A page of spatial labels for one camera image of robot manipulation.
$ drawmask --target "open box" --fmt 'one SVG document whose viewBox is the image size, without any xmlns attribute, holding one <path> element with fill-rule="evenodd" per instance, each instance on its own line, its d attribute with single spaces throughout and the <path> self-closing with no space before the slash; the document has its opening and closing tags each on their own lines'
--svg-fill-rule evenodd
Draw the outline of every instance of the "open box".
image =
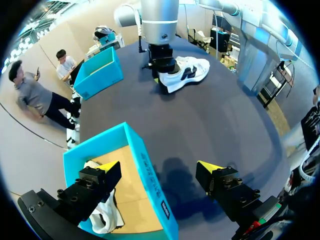
<svg viewBox="0 0 320 240">
<path fill-rule="evenodd" d="M 99 164 L 120 162 L 122 178 L 115 187 L 115 199 L 124 226 L 109 234 L 96 234 L 88 219 L 80 223 L 83 230 L 109 240 L 178 239 L 177 221 L 160 187 L 144 141 L 126 122 L 64 153 L 67 187 L 75 182 L 88 160 Z"/>
<path fill-rule="evenodd" d="M 119 58 L 113 47 L 85 61 L 76 76 L 74 89 L 85 100 L 124 79 Z"/>
</svg>

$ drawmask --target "dark blue table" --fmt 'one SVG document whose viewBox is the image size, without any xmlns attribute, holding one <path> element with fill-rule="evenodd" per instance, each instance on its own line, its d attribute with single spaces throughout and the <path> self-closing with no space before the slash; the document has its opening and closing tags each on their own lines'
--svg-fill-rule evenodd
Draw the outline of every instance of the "dark blue table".
<svg viewBox="0 0 320 240">
<path fill-rule="evenodd" d="M 289 177 L 286 152 L 266 110 L 235 74 L 186 40 L 172 44 L 174 57 L 204 58 L 207 77 L 161 95 L 147 53 L 138 43 L 116 51 L 124 80 L 84 101 L 81 141 L 127 122 L 143 139 L 182 240 L 230 239 L 238 225 L 206 197 L 195 178 L 198 160 L 232 166 L 243 182 L 277 196 Z"/>
</svg>

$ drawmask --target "black monitor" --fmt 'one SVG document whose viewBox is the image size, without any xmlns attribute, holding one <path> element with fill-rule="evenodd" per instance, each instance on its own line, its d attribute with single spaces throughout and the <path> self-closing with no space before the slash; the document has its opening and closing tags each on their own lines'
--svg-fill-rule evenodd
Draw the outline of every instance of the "black monitor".
<svg viewBox="0 0 320 240">
<path fill-rule="evenodd" d="M 219 28 L 222 28 L 223 30 L 231 32 L 231 25 L 223 16 L 216 16 L 215 18 L 215 16 L 213 15 L 212 25 L 215 25 Z"/>
<path fill-rule="evenodd" d="M 71 76 L 71 80 L 69 81 L 69 84 L 71 86 L 73 86 L 75 84 L 75 81 L 76 81 L 76 78 L 77 78 L 77 75 L 79 73 L 79 70 L 81 68 L 81 65 L 85 62 L 85 60 L 82 60 L 74 69 L 73 71 L 70 73 L 70 76 Z"/>
</svg>

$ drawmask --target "man sitting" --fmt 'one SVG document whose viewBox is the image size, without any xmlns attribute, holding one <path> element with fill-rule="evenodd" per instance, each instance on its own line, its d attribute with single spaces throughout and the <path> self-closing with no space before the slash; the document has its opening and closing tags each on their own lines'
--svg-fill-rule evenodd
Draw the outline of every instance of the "man sitting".
<svg viewBox="0 0 320 240">
<path fill-rule="evenodd" d="M 75 79 L 71 79 L 70 74 L 77 66 L 77 62 L 73 59 L 72 56 L 67 56 L 65 50 L 61 49 L 56 53 L 56 58 L 59 61 L 58 66 L 56 67 L 56 73 L 60 80 L 64 82 L 69 82 L 70 86 L 73 86 Z"/>
</svg>

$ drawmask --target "laptop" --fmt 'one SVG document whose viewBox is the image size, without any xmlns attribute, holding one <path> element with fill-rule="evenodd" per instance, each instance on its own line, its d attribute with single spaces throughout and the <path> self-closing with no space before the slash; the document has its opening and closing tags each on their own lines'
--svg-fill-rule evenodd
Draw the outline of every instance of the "laptop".
<svg viewBox="0 0 320 240">
<path fill-rule="evenodd" d="M 76 78 L 78 76 L 79 70 L 81 68 L 81 65 L 85 62 L 85 60 L 82 60 L 70 73 L 71 80 L 69 81 L 69 84 L 73 86 L 75 84 Z"/>
</svg>

